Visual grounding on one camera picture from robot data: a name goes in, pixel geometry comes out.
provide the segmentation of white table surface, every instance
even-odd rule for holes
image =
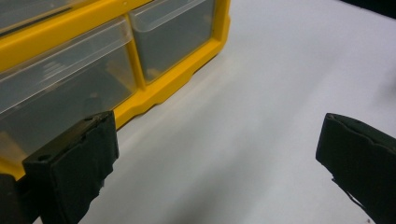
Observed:
[[[396,21],[336,0],[233,0],[231,17],[220,55],[119,130],[81,223],[367,223],[315,152],[327,112],[396,136]]]

